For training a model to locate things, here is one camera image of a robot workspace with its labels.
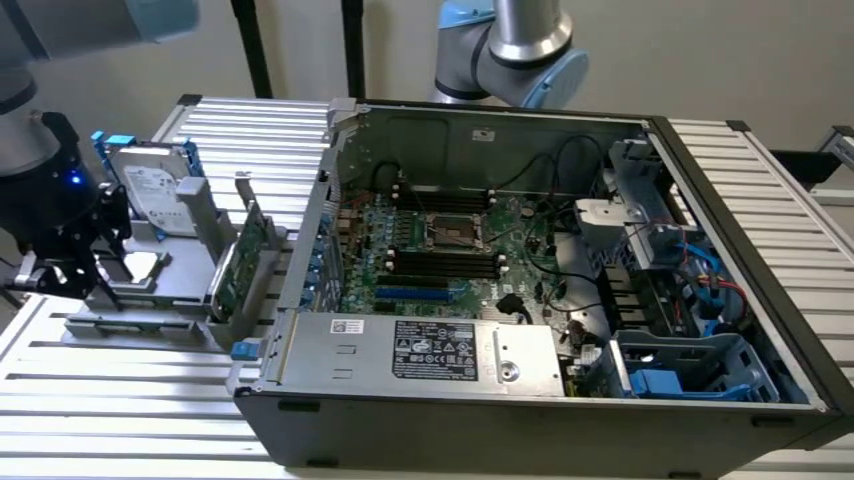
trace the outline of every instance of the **warning label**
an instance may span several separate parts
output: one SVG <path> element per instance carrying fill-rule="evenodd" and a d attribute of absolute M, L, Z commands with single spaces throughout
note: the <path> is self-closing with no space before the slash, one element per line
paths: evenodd
<path fill-rule="evenodd" d="M 475 326 L 395 322 L 391 373 L 398 378 L 477 382 Z"/>

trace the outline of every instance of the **green circuit board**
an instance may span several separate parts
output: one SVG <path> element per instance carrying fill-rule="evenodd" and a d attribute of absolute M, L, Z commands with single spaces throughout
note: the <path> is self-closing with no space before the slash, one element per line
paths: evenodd
<path fill-rule="evenodd" d="M 345 245 L 345 263 L 349 276 L 345 282 L 343 313 L 377 313 L 446 318 L 486 318 L 497 316 L 495 302 L 515 293 L 526 303 L 534 302 L 534 291 L 539 282 L 546 290 L 558 279 L 543 275 L 526 260 L 526 233 L 531 226 L 538 201 L 515 196 L 501 197 L 498 203 L 482 214 L 442 214 L 441 212 L 399 211 L 382 197 L 361 205 L 359 221 L 353 227 L 350 244 Z M 430 225 L 439 225 L 437 215 L 450 224 L 479 222 L 481 247 L 474 248 L 445 240 Z M 542 239 L 547 233 L 545 222 L 535 226 L 531 238 Z M 498 279 L 450 278 L 450 302 L 395 300 L 394 311 L 375 311 L 378 278 L 389 275 L 385 261 L 389 248 L 405 252 L 470 252 L 473 254 L 503 254 L 509 271 Z M 557 269 L 554 256 L 535 256 L 546 268 Z"/>

